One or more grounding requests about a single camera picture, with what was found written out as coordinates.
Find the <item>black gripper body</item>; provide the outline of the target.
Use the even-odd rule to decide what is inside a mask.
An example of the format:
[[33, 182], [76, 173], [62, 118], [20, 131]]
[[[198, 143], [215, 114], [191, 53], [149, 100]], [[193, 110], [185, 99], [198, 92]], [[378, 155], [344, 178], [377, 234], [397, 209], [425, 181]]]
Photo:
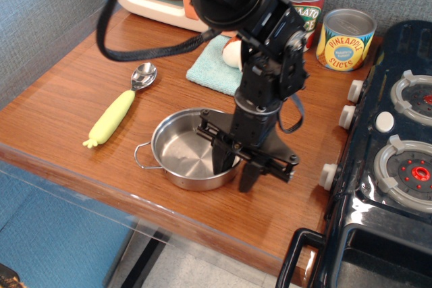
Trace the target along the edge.
[[237, 100], [232, 114], [203, 109], [197, 134], [209, 140], [211, 146], [215, 139], [229, 144], [236, 156], [245, 163], [262, 165], [261, 175], [271, 174], [289, 182], [300, 159], [277, 134], [276, 126], [282, 105], [280, 100], [266, 107]]

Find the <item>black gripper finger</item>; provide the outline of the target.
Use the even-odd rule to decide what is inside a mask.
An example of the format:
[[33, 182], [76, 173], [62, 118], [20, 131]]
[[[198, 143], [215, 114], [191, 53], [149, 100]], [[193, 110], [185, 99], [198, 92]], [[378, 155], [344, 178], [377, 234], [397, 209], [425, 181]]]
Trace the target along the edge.
[[242, 170], [239, 191], [242, 193], [249, 192], [260, 177], [262, 170], [263, 166], [256, 162], [246, 163]]
[[213, 140], [212, 164], [215, 175], [231, 169], [236, 164], [236, 158], [237, 156], [229, 144], [219, 139]]

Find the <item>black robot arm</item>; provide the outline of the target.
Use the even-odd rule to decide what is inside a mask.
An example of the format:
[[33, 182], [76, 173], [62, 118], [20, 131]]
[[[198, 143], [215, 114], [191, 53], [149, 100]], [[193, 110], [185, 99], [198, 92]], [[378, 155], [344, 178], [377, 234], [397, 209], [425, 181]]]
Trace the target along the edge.
[[280, 111], [303, 89], [304, 22], [289, 0], [190, 0], [209, 33], [234, 31], [241, 38], [242, 79], [232, 114], [200, 112], [200, 136], [211, 141], [213, 171], [244, 160], [239, 190], [261, 175], [289, 181], [298, 156], [279, 138]]

